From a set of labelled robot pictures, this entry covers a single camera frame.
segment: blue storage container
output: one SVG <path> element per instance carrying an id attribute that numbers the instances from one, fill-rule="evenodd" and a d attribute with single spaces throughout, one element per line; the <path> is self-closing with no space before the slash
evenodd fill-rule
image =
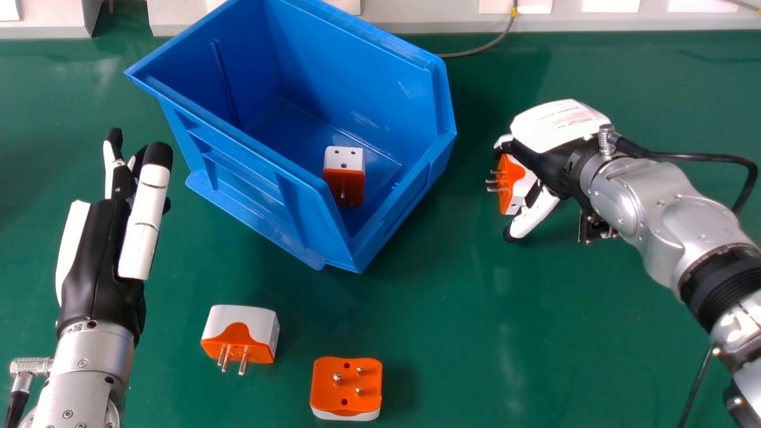
<path id="1" fill-rule="evenodd" d="M 317 270 L 363 271 L 456 135 L 441 59 L 320 0 L 230 0 L 125 73 L 161 104 L 187 186 Z M 365 150 L 361 206 L 322 180 L 328 145 Z"/>

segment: orange and white plug adapter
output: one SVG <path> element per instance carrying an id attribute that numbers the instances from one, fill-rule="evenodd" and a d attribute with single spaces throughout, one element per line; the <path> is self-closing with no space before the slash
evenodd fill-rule
<path id="1" fill-rule="evenodd" d="M 272 364 L 278 346 L 280 324 L 274 311 L 253 306 L 215 305 L 209 311 L 201 346 L 217 360 L 222 372 L 230 361 L 240 361 L 238 375 L 248 363 Z"/>
<path id="2" fill-rule="evenodd" d="M 325 149 L 323 180 L 338 206 L 360 206 L 365 200 L 365 150 L 329 145 Z"/>
<path id="3" fill-rule="evenodd" d="M 512 139 L 512 134 L 503 135 L 494 147 L 497 148 Z M 497 169 L 492 170 L 492 175 L 494 178 L 486 180 L 486 190 L 498 194 L 499 212 L 503 216 L 514 216 L 523 206 L 533 184 L 537 182 L 537 176 L 512 155 L 504 153 L 500 155 Z"/>
<path id="4" fill-rule="evenodd" d="M 312 413 L 325 420 L 375 420 L 381 414 L 382 380 L 377 359 L 319 358 L 312 374 Z"/>

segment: blue plastic bin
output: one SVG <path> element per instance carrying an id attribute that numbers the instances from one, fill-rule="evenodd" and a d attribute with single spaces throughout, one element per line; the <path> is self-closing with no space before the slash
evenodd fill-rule
<path id="1" fill-rule="evenodd" d="M 317 270 L 363 271 L 457 133 L 441 59 L 320 0 L 230 0 L 125 73 L 161 104 L 187 186 Z M 322 180 L 328 145 L 365 150 L 361 206 Z"/>

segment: robotic hand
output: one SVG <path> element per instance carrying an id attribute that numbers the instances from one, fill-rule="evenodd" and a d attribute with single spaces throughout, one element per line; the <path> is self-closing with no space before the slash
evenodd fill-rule
<path id="1" fill-rule="evenodd" d="M 732 373 L 724 392 L 731 416 L 740 426 L 761 426 L 761 254 L 737 220 L 756 181 L 755 164 L 730 155 L 650 152 L 574 100 L 528 110 L 511 131 L 496 154 L 511 155 L 537 182 L 505 240 L 520 240 L 558 201 L 576 199 L 579 241 L 621 237 L 637 247 L 650 277 L 684 302 L 709 333 L 712 355 Z M 698 193 L 672 160 L 748 168 L 734 208 Z"/>
<path id="2" fill-rule="evenodd" d="M 122 131 L 103 142 L 106 196 L 74 201 L 64 228 L 56 295 L 58 346 L 53 359 L 18 358 L 5 428 L 118 428 L 129 370 L 145 324 L 144 283 L 153 263 L 172 149 L 143 147 L 125 164 Z M 23 420 L 35 376 L 48 379 Z"/>

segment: green surface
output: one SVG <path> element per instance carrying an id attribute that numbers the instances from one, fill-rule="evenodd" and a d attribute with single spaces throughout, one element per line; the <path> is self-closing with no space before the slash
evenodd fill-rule
<path id="1" fill-rule="evenodd" d="M 102 197 L 107 130 L 124 129 L 126 151 L 174 145 L 155 100 L 122 74 L 162 40 L 140 5 L 118 6 L 93 40 L 0 43 L 1 364 L 54 351 L 59 239 L 73 199 Z M 451 51 L 490 37 L 410 40 Z M 316 420 L 308 404 L 313 361 L 337 355 L 384 363 L 374 426 L 676 426 L 707 344 L 688 311 L 633 248 L 577 244 L 574 203 L 524 244 L 505 244 L 508 220 L 482 183 L 511 118 L 564 97 L 653 149 L 761 161 L 759 43 L 757 32 L 515 34 L 451 60 L 459 136 L 448 170 L 361 276 L 312 271 L 185 188 L 178 161 L 126 424 L 345 426 Z M 727 204 L 744 174 L 686 170 Z M 759 209 L 756 194 L 742 218 L 757 241 Z M 274 366 L 218 372 L 199 338 L 221 303 L 277 311 Z M 733 426 L 720 399 L 728 379 L 709 369 L 690 426 Z"/>

